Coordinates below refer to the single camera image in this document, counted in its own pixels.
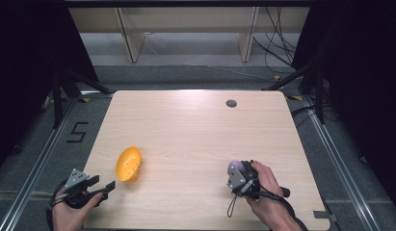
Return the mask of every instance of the gray floor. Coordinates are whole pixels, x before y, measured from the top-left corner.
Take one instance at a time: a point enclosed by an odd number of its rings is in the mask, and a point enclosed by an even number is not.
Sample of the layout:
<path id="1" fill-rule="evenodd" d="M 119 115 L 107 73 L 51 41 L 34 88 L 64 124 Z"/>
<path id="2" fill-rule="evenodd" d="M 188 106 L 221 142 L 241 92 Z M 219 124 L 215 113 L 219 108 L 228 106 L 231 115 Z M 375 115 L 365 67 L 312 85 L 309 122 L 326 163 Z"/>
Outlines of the gray floor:
<path id="1" fill-rule="evenodd" d="M 264 35 L 256 37 L 267 44 Z M 112 90 L 260 90 L 270 86 L 275 81 L 275 76 L 287 75 L 274 73 L 266 67 L 265 53 L 255 43 L 250 61 L 242 63 L 237 39 L 233 34 L 147 35 L 142 54 L 135 64 L 128 63 L 120 35 L 85 34 L 82 38 L 100 83 Z M 286 38 L 290 43 L 296 44 L 298 35 L 286 35 Z M 272 50 L 284 57 L 285 53 L 281 49 L 272 47 Z M 272 56 L 267 56 L 267 62 L 273 70 L 293 71 Z M 299 95 L 297 86 L 300 81 L 301 78 L 281 91 L 286 96 Z M 47 230 L 44 209 L 49 195 L 74 167 L 84 167 L 110 101 L 109 97 L 92 97 L 88 103 L 79 102 L 74 105 L 15 230 Z M 304 106 L 302 100 L 287 100 L 287 104 L 291 111 Z M 357 159 L 357 147 L 330 107 L 325 108 L 325 116 L 326 128 L 375 220 L 382 230 L 396 230 L 396 209 L 376 176 L 368 165 Z M 53 121 L 50 103 L 26 133 L 21 144 L 23 152 L 10 156 L 0 169 L 0 223 L 46 145 Z M 82 121 L 88 122 L 82 125 L 87 132 L 83 142 L 68 143 L 67 141 L 77 139 L 71 135 L 71 131 L 76 122 Z M 342 230 L 365 230 L 355 205 L 330 160 L 329 152 L 316 132 L 309 112 L 298 114 L 294 122 L 298 125 L 318 189 L 330 210 L 337 215 L 338 225 Z M 330 230 L 338 229 L 333 224 Z"/>

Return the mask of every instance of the hand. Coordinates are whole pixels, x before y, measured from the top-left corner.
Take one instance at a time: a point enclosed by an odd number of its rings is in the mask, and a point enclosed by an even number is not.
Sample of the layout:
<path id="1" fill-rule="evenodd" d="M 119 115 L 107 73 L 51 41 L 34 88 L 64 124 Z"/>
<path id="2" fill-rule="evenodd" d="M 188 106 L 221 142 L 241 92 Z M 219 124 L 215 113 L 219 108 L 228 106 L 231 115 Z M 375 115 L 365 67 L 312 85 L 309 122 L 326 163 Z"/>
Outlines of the hand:
<path id="1" fill-rule="evenodd" d="M 60 202 L 56 204 L 52 210 L 54 231 L 81 230 L 87 215 L 101 199 L 101 196 L 102 196 L 101 192 L 96 194 L 81 209 L 73 209 L 69 207 L 65 202 Z"/>
<path id="2" fill-rule="evenodd" d="M 272 170 L 259 162 L 254 162 L 251 166 L 258 172 L 260 185 L 269 192 L 282 197 L 282 190 Z M 278 201 L 263 196 L 260 196 L 258 200 L 247 196 L 245 196 L 245 198 L 255 215 L 272 230 L 301 231 L 299 224 L 291 218 L 287 209 Z"/>

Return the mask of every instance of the wooden table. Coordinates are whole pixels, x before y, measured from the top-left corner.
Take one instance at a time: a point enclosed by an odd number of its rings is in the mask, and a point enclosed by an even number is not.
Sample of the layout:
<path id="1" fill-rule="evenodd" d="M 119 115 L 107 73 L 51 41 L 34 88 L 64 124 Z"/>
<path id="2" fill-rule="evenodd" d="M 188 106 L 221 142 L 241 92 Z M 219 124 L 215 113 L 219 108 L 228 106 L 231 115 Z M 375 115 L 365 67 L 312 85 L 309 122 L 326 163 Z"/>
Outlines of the wooden table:
<path id="1" fill-rule="evenodd" d="M 230 108 L 227 100 L 235 100 Z M 117 181 L 85 227 L 109 229 L 264 230 L 244 198 L 232 218 L 225 182 L 232 160 L 257 160 L 291 190 L 288 201 L 310 230 L 327 230 L 324 206 L 279 91 L 118 91 L 84 169 L 116 180 L 120 153 L 135 145 L 143 162 L 135 183 Z"/>

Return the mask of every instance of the human hand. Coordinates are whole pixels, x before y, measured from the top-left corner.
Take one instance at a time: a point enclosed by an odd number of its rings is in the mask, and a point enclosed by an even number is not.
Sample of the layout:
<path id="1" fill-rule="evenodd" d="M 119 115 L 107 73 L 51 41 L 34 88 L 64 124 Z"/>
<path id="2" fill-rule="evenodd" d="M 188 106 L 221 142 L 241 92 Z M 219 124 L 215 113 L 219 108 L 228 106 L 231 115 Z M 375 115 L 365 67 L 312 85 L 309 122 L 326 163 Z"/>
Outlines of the human hand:
<path id="1" fill-rule="evenodd" d="M 64 193 L 64 190 L 59 191 L 57 195 Z M 84 221 L 92 208 L 101 199 L 102 192 L 93 196 L 87 204 L 81 209 L 73 209 L 65 202 L 56 201 L 53 207 L 53 229 L 54 231 L 76 231 L 81 230 Z"/>
<path id="2" fill-rule="evenodd" d="M 271 193 L 283 197 L 277 179 L 269 167 L 259 162 L 254 162 L 251 166 L 257 170 L 258 180 L 262 187 Z M 254 214 L 272 230 L 301 230 L 299 224 L 291 218 L 287 209 L 280 202 L 263 196 L 260 196 L 258 200 L 248 196 L 245 196 L 245 198 Z"/>

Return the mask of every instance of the orange object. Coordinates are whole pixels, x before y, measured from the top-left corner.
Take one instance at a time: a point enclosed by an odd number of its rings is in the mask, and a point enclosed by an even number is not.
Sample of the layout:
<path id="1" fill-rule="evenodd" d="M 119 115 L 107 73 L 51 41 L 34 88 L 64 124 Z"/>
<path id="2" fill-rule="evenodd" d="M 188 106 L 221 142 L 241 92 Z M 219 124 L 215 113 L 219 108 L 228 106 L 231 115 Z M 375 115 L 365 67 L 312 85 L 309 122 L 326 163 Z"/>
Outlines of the orange object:
<path id="1" fill-rule="evenodd" d="M 142 155 L 136 146 L 125 149 L 117 160 L 116 175 L 120 181 L 135 182 L 138 179 L 138 168 Z"/>

